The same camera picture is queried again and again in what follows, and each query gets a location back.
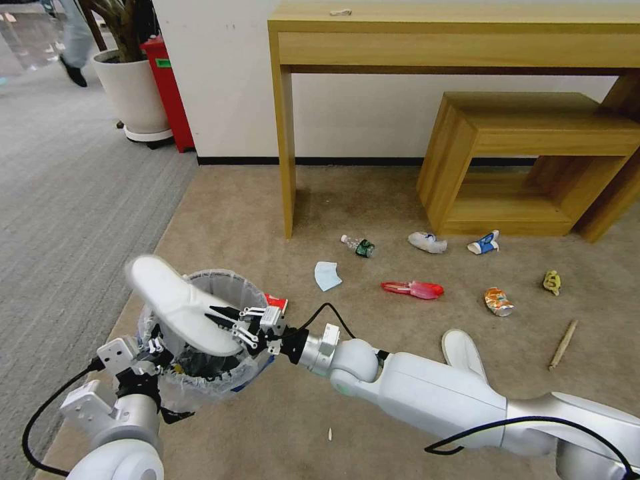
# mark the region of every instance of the green label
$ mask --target green label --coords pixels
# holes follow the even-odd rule
[[[372,244],[369,240],[364,239],[358,244],[357,248],[355,249],[355,253],[356,255],[360,255],[361,257],[370,257],[374,247],[374,244]]]
[[[156,59],[155,65],[158,68],[171,68],[171,62],[169,59]]]

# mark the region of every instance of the wooden stool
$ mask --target wooden stool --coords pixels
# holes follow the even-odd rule
[[[438,234],[564,235],[639,145],[640,124],[580,93],[446,92],[417,190]],[[518,155],[530,172],[467,172]]]

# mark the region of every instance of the black shoe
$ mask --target black shoe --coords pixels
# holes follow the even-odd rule
[[[69,76],[72,82],[74,82],[79,87],[87,86],[87,81],[82,76],[82,72],[80,72],[79,68],[68,65],[67,62],[65,62],[65,58],[62,55],[60,55],[60,62],[62,62],[62,65],[67,71],[67,75]]]

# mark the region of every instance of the bottle label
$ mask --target bottle label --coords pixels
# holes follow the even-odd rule
[[[356,255],[360,255],[361,257],[366,257],[367,252],[369,251],[369,248],[371,248],[372,246],[373,244],[369,240],[364,239],[356,247],[355,253]]]

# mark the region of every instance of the black cable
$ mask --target black cable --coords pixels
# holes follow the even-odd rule
[[[582,432],[594,437],[596,440],[600,441],[607,448],[609,448],[609,450],[614,452],[616,454],[616,456],[620,459],[620,462],[625,466],[626,472],[625,472],[625,476],[622,477],[622,480],[640,479],[640,475],[637,474],[636,472],[634,472],[631,469],[631,464],[629,463],[627,458],[609,440],[604,438],[599,433],[594,432],[590,428],[585,427],[584,425],[580,425],[579,423],[572,422],[571,420],[565,420],[565,419],[561,419],[561,418],[558,418],[558,417],[544,417],[544,416],[538,416],[538,415],[531,415],[531,416],[527,416],[527,417],[516,417],[516,418],[512,418],[512,419],[498,420],[498,421],[491,422],[491,423],[485,423],[484,425],[479,425],[478,427],[474,427],[472,429],[464,430],[464,431],[462,431],[460,433],[457,433],[456,435],[450,436],[449,438],[445,438],[444,440],[440,440],[438,442],[432,443],[430,446],[425,448],[425,452],[433,453],[434,455],[453,455],[453,454],[458,453],[461,450],[463,450],[464,447],[456,447],[456,448],[454,448],[452,450],[444,450],[444,451],[443,450],[436,450],[436,449],[438,449],[440,447],[443,447],[444,445],[448,445],[449,443],[452,443],[454,441],[457,441],[457,440],[463,439],[465,437],[468,437],[470,435],[473,435],[474,433],[482,432],[484,430],[489,430],[489,429],[496,428],[496,427],[504,427],[506,425],[513,425],[514,423],[524,423],[524,422],[530,422],[530,421],[542,421],[542,422],[550,422],[550,423],[560,423],[562,425],[567,425],[568,427],[573,427],[575,429],[578,429],[578,430],[580,430],[580,431],[582,431]]]
[[[346,330],[346,332],[349,334],[349,336],[351,338],[355,338],[355,335],[352,334],[351,330],[349,330],[349,327],[347,326],[347,324],[345,323],[344,320],[342,320],[342,317],[340,316],[340,314],[338,313],[338,310],[335,309],[335,307],[330,304],[330,302],[325,302],[322,305],[320,305],[320,308],[318,308],[318,310],[315,311],[315,313],[309,318],[309,320],[307,320],[304,325],[302,325],[301,327],[296,328],[296,330],[294,332],[288,333],[286,335],[283,335],[281,337],[276,337],[276,340],[283,340],[283,339],[287,339],[287,338],[291,338],[296,336],[298,333],[300,333],[300,330],[304,330],[305,328],[307,328],[315,319],[318,315],[320,315],[320,312],[322,312],[322,310],[325,307],[329,307],[331,310],[333,310],[335,316],[338,318],[338,320],[340,320],[340,324],[342,324],[342,326],[344,327],[344,329]]]
[[[51,404],[51,402],[53,402],[56,398],[58,398],[58,396],[60,396],[60,394],[64,392],[64,390],[69,388],[71,385],[73,385],[75,382],[80,380],[89,372],[99,371],[99,370],[102,370],[103,368],[104,366],[102,365],[102,362],[100,361],[100,359],[98,359],[97,357],[94,357],[87,368],[82,370],[82,372],[78,373],[77,375],[74,375],[72,379],[65,382],[65,384],[62,385],[62,387],[58,388],[58,390],[56,390],[52,396],[50,396],[47,400],[45,400],[45,402],[42,405],[40,405],[38,410],[36,410],[35,413],[31,416],[31,418],[27,422],[27,426],[25,427],[24,432],[22,432],[22,452],[24,452],[25,457],[27,458],[29,463],[32,464],[34,467],[40,470],[44,470],[46,472],[52,473],[54,475],[60,475],[61,477],[66,477],[69,474],[69,472],[66,470],[50,467],[40,462],[40,460],[38,460],[37,458],[35,458],[31,452],[31,449],[29,448],[29,434],[31,433],[33,424],[36,422],[36,420],[38,420],[38,417],[40,416],[40,414],[42,414],[42,412],[44,412],[44,410]]]

